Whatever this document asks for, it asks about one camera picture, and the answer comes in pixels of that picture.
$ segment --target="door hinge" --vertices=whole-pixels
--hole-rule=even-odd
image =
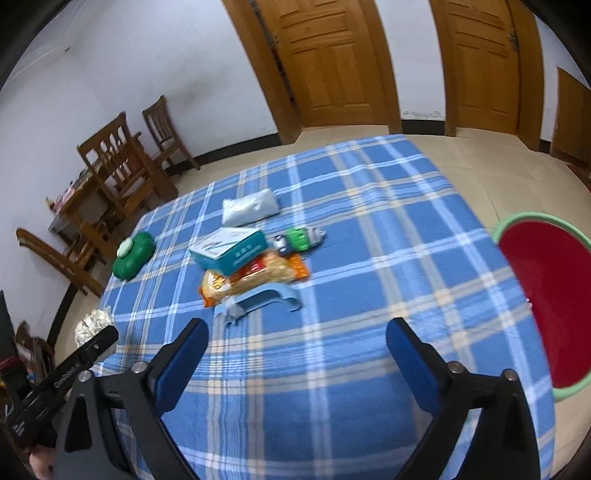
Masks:
[[[509,35],[507,35],[509,39],[509,43],[511,44],[511,48],[513,51],[519,51],[519,41],[517,40],[517,32],[513,30]]]

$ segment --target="metal screw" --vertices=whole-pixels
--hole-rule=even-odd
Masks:
[[[81,382],[86,382],[86,381],[90,380],[91,377],[92,377],[92,373],[90,370],[84,370],[83,372],[80,372],[78,374],[78,380],[80,380]]]
[[[464,367],[460,362],[457,362],[455,360],[448,362],[447,367],[449,371],[453,374],[461,374],[466,371],[466,367]]]
[[[503,370],[503,377],[505,377],[507,380],[511,380],[512,382],[519,378],[517,376],[517,372],[515,370],[512,370],[511,368]]]
[[[141,372],[144,372],[147,368],[148,364],[146,362],[136,362],[133,365],[131,365],[131,371],[134,374],[140,374]]]

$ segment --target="box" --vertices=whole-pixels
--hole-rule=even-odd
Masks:
[[[220,228],[189,243],[193,259],[205,270],[228,277],[267,248],[265,234],[256,228]]]

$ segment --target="door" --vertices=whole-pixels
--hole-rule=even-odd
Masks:
[[[517,133],[519,57],[506,0],[443,0],[454,41],[458,126]]]
[[[305,127],[387,123],[360,1],[257,1]]]

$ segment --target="door frame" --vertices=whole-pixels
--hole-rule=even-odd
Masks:
[[[456,136],[457,90],[454,42],[445,10],[446,0],[429,0],[439,37],[445,83],[445,134]],[[534,14],[520,0],[506,0],[519,41],[519,114],[517,137],[530,149],[540,149],[544,111],[544,63]]]
[[[222,0],[222,3],[236,28],[256,78],[261,84],[269,110],[277,124],[281,142],[283,144],[293,143],[304,128],[301,116],[290,101],[289,94],[283,84],[271,49],[267,44],[265,34],[255,13],[252,11],[248,0]],[[391,134],[402,133],[398,93],[384,26],[374,0],[359,0],[359,4],[368,24],[368,31],[374,48],[376,63],[378,64],[380,82],[384,88],[385,121]]]

